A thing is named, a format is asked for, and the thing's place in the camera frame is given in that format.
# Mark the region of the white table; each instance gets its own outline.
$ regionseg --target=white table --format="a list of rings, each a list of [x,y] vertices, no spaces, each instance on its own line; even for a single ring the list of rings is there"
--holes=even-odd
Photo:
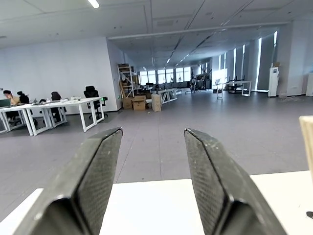
[[[289,235],[311,235],[313,184],[308,171],[252,176]],[[35,190],[1,223],[0,234],[12,235],[40,195]],[[101,235],[203,235],[191,180],[114,184]]]
[[[248,94],[245,94],[245,84],[249,84],[249,90],[248,90]],[[221,95],[219,95],[219,85],[222,85],[222,92],[220,93]],[[231,81],[231,82],[225,82],[225,83],[219,83],[217,84],[217,92],[216,92],[216,99],[221,99],[223,100],[223,86],[224,85],[230,85],[230,86],[234,86],[234,85],[242,85],[242,91],[241,91],[241,96],[247,96],[250,97],[251,95],[251,86],[252,86],[252,81]]]
[[[95,125],[97,125],[99,122],[101,122],[102,120],[104,120],[104,114],[103,114],[103,106],[101,103],[101,97],[95,97],[95,98],[83,98],[80,100],[69,100],[69,101],[63,101],[63,102],[51,102],[51,103],[47,103],[47,104],[42,104],[42,105],[33,105],[33,104],[26,104],[24,105],[27,111],[27,114],[29,117],[31,117],[31,113],[30,110],[34,110],[34,109],[42,109],[45,110],[45,116],[49,117],[46,118],[47,121],[49,122],[49,124],[51,125],[51,127],[56,127],[60,124],[63,124],[65,122],[67,122],[66,119],[66,115],[64,112],[63,107],[69,107],[69,106],[78,106],[79,108],[79,114],[80,114],[80,118],[82,121],[82,126],[83,126],[83,130],[84,132],[88,131],[90,128],[94,127]],[[99,120],[97,120],[96,117],[96,112],[95,112],[95,108],[94,108],[94,102],[95,101],[100,101],[100,110],[101,110],[101,118]],[[93,123],[89,126],[86,126],[85,124],[85,118],[84,118],[84,112],[83,112],[83,105],[87,105],[90,104],[91,107],[91,114],[92,114],[92,120]],[[61,117],[61,121],[58,123],[55,123],[53,120],[53,116],[51,113],[51,108],[58,108],[59,110],[59,114]],[[32,118],[30,118],[30,125],[33,129],[34,135],[38,135],[39,133],[48,130],[49,128],[42,128],[40,130],[36,130],[34,121]]]
[[[21,126],[27,126],[28,132],[30,136],[33,136],[33,131],[29,122],[29,118],[26,112],[26,105],[18,105],[18,106],[14,106],[14,107],[7,107],[7,108],[0,108],[0,118],[3,121],[4,124],[4,128],[5,130],[2,131],[3,132],[9,132],[11,130],[14,130],[16,128],[19,128]],[[21,119],[21,124],[20,125],[16,125],[11,127],[6,112],[13,112],[13,111],[17,111],[19,112],[20,115],[20,119]]]
[[[3,119],[4,126],[5,126],[5,131],[2,131],[2,132],[8,132],[8,131],[11,131],[13,129],[16,129],[16,128],[19,128],[21,126],[26,125],[28,128],[29,135],[36,136],[41,132],[50,130],[50,129],[55,128],[56,126],[58,126],[60,124],[66,123],[67,118],[66,118],[66,115],[64,112],[64,107],[69,107],[69,106],[78,106],[80,117],[82,120],[83,130],[84,130],[84,132],[86,132],[87,130],[94,127],[95,125],[97,125],[102,120],[104,120],[103,106],[101,103],[101,99],[102,99],[101,97],[83,98],[81,100],[69,100],[69,101],[64,101],[64,102],[51,102],[51,103],[42,104],[42,105],[25,104],[25,105],[19,105],[19,106],[15,106],[15,107],[0,108],[0,117],[1,117],[1,119]],[[96,112],[95,112],[95,108],[94,108],[94,102],[98,101],[98,100],[100,101],[100,109],[101,109],[101,115],[102,115],[99,120],[97,120],[97,118],[96,118]],[[86,126],[85,118],[84,118],[84,112],[83,112],[83,105],[87,105],[88,103],[90,104],[90,107],[91,107],[91,114],[92,114],[93,123],[89,126]],[[58,108],[59,115],[61,118],[60,122],[58,122],[58,123],[54,122],[51,108]],[[39,109],[43,113],[43,117],[45,120],[45,127],[41,128],[41,129],[36,129],[36,126],[35,126],[35,123],[34,123],[34,120],[33,120],[32,114],[31,114],[31,110],[35,110],[35,109]],[[18,111],[19,112],[20,117],[21,117],[21,121],[22,121],[21,125],[10,127],[7,116],[6,116],[6,112],[11,112],[11,111]]]

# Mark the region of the laptop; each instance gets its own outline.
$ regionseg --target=laptop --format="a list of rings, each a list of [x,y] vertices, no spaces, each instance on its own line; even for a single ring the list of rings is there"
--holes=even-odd
[[[10,99],[0,99],[0,108],[6,108],[11,106]]]

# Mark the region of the wooden board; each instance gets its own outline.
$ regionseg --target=wooden board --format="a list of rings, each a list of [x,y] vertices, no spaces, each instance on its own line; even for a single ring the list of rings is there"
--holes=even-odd
[[[300,124],[313,180],[313,116],[301,116]]]

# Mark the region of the white tabletop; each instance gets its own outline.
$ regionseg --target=white tabletop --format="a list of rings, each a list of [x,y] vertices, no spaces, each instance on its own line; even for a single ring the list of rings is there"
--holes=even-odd
[[[252,179],[289,235],[311,235],[313,184],[308,171],[256,175]],[[34,191],[0,223],[11,235],[38,198]],[[101,235],[203,235],[191,180],[114,184]]]
[[[57,108],[57,107],[67,107],[67,106],[76,106],[80,104],[86,104],[89,102],[97,101],[102,99],[101,97],[95,97],[95,98],[83,98],[80,100],[69,100],[69,101],[63,101],[63,102],[51,102],[47,104],[42,105],[32,105],[32,104],[25,104],[23,105],[24,108],[27,109],[42,109],[42,108]]]

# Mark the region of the shelving unit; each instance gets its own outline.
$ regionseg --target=shelving unit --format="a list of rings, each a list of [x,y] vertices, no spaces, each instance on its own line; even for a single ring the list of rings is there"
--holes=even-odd
[[[123,94],[123,98],[134,97],[134,91],[138,90],[138,86],[133,81],[133,75],[137,75],[136,72],[132,71],[132,66],[129,64],[118,65],[117,69],[119,71],[120,86]],[[125,75],[125,80],[122,79],[121,74]]]

